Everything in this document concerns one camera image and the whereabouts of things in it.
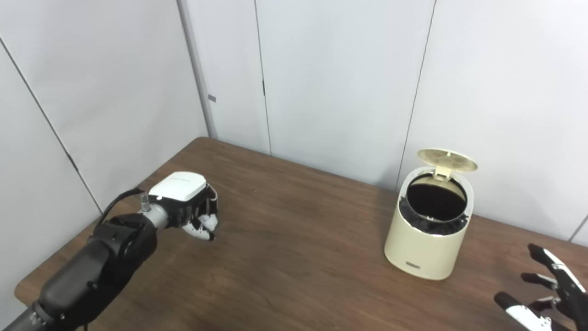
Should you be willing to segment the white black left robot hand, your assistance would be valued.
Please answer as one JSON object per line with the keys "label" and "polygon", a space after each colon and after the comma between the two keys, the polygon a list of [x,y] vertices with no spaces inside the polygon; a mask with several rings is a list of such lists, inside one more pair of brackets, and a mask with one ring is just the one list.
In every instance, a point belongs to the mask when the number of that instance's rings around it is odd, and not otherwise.
{"label": "white black left robot hand", "polygon": [[151,188],[148,211],[141,211],[157,231],[180,228],[200,240],[213,241],[218,226],[218,193],[201,174],[173,172]]}

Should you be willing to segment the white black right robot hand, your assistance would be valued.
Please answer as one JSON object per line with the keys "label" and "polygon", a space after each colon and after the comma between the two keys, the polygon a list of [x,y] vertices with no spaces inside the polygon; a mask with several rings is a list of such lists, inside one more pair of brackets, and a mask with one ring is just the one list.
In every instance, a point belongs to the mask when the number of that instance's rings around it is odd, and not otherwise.
{"label": "white black right robot hand", "polygon": [[525,305],[502,291],[494,295],[494,302],[527,331],[568,330],[565,325],[556,320],[544,317],[542,311],[546,309],[556,310],[571,319],[575,323],[577,331],[586,331],[588,329],[588,296],[586,288],[567,265],[552,252],[532,243],[527,247],[531,258],[545,266],[552,276],[548,277],[538,273],[521,273],[521,280],[530,284],[542,285],[554,291],[556,295],[543,297]]}

